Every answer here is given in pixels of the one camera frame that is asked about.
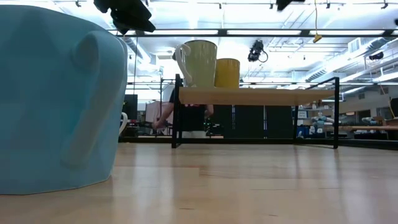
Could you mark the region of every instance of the yellow mug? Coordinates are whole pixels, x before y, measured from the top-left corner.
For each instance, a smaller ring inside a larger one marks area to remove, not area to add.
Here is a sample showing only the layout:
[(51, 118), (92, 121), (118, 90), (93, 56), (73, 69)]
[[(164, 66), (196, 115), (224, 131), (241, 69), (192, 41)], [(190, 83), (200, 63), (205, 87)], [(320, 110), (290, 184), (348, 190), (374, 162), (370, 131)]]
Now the yellow mug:
[(217, 60), (215, 87), (239, 88), (239, 70), (241, 63), (232, 58)]

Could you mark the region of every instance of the wooden floor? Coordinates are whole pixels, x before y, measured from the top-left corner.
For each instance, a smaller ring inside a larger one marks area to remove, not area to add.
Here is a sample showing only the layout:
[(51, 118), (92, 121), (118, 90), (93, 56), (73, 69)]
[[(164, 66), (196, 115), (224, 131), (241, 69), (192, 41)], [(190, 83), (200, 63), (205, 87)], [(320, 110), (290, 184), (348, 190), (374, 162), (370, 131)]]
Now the wooden floor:
[(0, 196), (0, 223), (393, 224), (398, 152), (290, 145), (120, 144), (112, 177)]

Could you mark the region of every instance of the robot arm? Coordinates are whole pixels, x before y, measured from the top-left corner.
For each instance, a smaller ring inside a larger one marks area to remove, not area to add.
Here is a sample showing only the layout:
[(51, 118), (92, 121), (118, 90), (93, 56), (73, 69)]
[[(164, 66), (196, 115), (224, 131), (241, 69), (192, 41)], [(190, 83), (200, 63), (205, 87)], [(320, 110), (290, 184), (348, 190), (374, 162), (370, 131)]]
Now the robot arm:
[(123, 35), (130, 29), (153, 32), (156, 28), (149, 22), (152, 14), (141, 0), (94, 0), (102, 13), (111, 9), (113, 24)]

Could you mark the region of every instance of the pipe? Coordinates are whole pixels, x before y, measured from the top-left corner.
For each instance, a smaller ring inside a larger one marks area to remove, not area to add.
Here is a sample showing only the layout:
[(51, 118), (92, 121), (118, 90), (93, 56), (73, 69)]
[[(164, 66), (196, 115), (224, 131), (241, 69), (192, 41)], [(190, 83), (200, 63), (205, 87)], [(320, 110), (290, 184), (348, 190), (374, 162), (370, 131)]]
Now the pipe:
[(395, 40), (393, 37), (389, 38), (383, 38), (379, 37), (376, 39), (362, 39), (365, 40), (365, 43), (362, 43), (361, 45), (366, 45), (365, 48), (359, 49), (355, 52), (349, 52), (348, 49), (344, 50), (342, 53), (338, 54), (336, 57), (333, 57), (329, 59), (328, 61), (324, 62), (322, 65), (320, 65), (317, 68), (313, 68), (310, 71), (307, 72), (305, 75), (304, 80), (306, 82), (310, 82), (316, 78), (319, 78), (323, 75), (327, 75), (339, 68), (343, 68), (344, 66), (347, 66), (355, 60), (352, 60), (354, 58), (358, 58), (359, 56), (367, 56), (369, 54), (372, 54), (373, 52), (377, 51), (381, 47), (385, 46), (386, 44), (392, 42)]

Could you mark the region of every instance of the black metal frame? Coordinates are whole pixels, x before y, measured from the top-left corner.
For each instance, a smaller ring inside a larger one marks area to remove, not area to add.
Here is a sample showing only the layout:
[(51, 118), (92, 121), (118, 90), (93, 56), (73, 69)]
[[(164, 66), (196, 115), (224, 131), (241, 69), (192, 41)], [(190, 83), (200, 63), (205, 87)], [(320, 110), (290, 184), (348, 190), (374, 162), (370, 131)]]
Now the black metal frame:
[[(317, 87), (319, 85), (328, 83), (330, 81), (335, 81), (335, 113), (334, 113), (335, 122), (333, 124), (334, 133), (335, 134), (333, 136), (333, 148), (337, 149), (338, 148), (338, 121), (339, 121), (338, 117), (339, 117), (339, 114), (340, 114), (339, 113), (339, 108), (340, 108), (340, 78), (339, 77), (329, 78), (328, 80), (325, 80), (325, 81), (320, 82), (320, 83), (318, 83), (316, 85), (313, 85), (313, 86), (310, 86), (310, 87), (306, 88), (306, 90), (310, 90), (312, 88), (315, 88), (315, 87)], [(295, 110), (295, 117), (294, 117), (294, 124), (295, 124), (294, 128), (296, 129), (296, 132), (297, 132), (297, 113), (299, 112), (299, 106), (296, 106), (295, 109), (296, 110)]]
[[(339, 95), (340, 95), (340, 79), (333, 77), (324, 82), (318, 83), (317, 85), (311, 86), (307, 89), (312, 89), (318, 85), (335, 81), (335, 123), (334, 132), (338, 133), (338, 117), (339, 117)], [(180, 86), (182, 80), (179, 74), (175, 75), (175, 88), (174, 88), (174, 113), (173, 113), (173, 135), (172, 135), (172, 148), (179, 147), (182, 143), (194, 143), (194, 144), (332, 144), (334, 149), (338, 148), (339, 140), (338, 134), (333, 136), (331, 139), (297, 139), (297, 120), (299, 113), (299, 106), (295, 107), (294, 116), (294, 130), (292, 139), (182, 139), (182, 113), (181, 103), (179, 100)]]

